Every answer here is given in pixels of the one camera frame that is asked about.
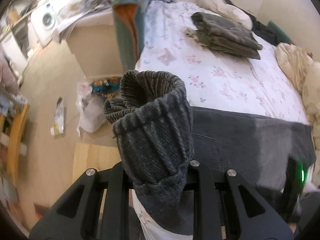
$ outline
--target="silver screw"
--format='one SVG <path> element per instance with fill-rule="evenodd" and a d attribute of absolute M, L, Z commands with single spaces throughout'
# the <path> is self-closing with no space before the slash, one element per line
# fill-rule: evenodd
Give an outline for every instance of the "silver screw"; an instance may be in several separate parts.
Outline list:
<path fill-rule="evenodd" d="M 230 177 L 235 177 L 237 175 L 237 172 L 233 169 L 230 169 L 227 171 L 227 174 L 230 176 Z"/>
<path fill-rule="evenodd" d="M 95 173 L 96 171 L 94 169 L 87 169 L 87 171 L 85 172 L 85 174 L 87 174 L 88 176 L 92 176 Z"/>
<path fill-rule="evenodd" d="M 194 166 L 194 167 L 198 167 L 200 165 L 200 162 L 196 161 L 196 160 L 192 160 L 190 162 L 191 166 Z"/>

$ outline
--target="white floral bed sheet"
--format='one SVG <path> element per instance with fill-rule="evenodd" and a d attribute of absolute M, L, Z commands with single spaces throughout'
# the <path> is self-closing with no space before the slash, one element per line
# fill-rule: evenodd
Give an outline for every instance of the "white floral bed sheet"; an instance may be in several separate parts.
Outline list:
<path fill-rule="evenodd" d="M 212 53 L 185 35 L 194 3 L 152 1 L 145 17 L 145 48 L 138 71 L 168 71 L 186 85 L 190 105 L 260 114 L 308 124 L 300 95 L 278 66 L 275 47 L 263 45 L 261 60 Z"/>

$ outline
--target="teal object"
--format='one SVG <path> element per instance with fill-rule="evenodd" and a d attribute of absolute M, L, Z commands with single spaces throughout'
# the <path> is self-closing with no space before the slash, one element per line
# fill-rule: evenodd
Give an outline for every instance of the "teal object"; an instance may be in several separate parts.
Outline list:
<path fill-rule="evenodd" d="M 112 0 L 112 7 L 115 8 L 119 5 L 136 4 L 137 11 L 134 17 L 133 28 L 136 33 L 127 27 L 122 19 L 113 11 L 116 37 L 119 48 L 120 60 L 122 69 L 124 72 L 130 69 L 134 69 L 137 61 L 140 58 L 142 50 L 144 48 L 144 16 L 148 10 L 150 0 Z"/>
<path fill-rule="evenodd" d="M 283 43 L 293 43 L 292 39 L 282 30 L 279 26 L 277 26 L 273 21 L 268 23 L 268 27 L 277 35 L 278 41 Z"/>

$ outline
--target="gray folded garment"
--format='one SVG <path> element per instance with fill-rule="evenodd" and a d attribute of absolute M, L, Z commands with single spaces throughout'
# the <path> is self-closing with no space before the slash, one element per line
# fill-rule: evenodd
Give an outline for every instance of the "gray folded garment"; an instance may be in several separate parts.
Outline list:
<path fill-rule="evenodd" d="M 203 12 L 196 12 L 191 19 L 198 28 L 199 41 L 211 49 L 260 59 L 257 50 L 261 50 L 262 45 L 254 39 L 252 31 L 241 24 Z"/>
<path fill-rule="evenodd" d="M 177 212 L 193 156 L 192 110 L 184 82 L 168 72 L 127 71 L 121 99 L 108 99 L 123 167 L 137 197 L 159 224 L 183 220 Z"/>

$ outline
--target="beige floor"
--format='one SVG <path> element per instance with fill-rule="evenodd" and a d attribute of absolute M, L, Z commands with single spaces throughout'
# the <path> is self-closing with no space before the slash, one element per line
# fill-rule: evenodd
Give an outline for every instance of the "beige floor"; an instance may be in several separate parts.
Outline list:
<path fill-rule="evenodd" d="M 28 154 L 19 159 L 18 193 L 28 229 L 37 222 L 33 204 L 51 206 L 71 185 L 76 141 L 116 146 L 109 124 L 94 134 L 83 132 L 82 138 L 78 137 L 76 85 L 83 80 L 84 74 L 65 42 L 50 43 L 31 59 L 25 71 L 21 93 L 30 103 L 23 138 Z M 60 96 L 66 106 L 65 134 L 55 138 L 50 127 Z"/>

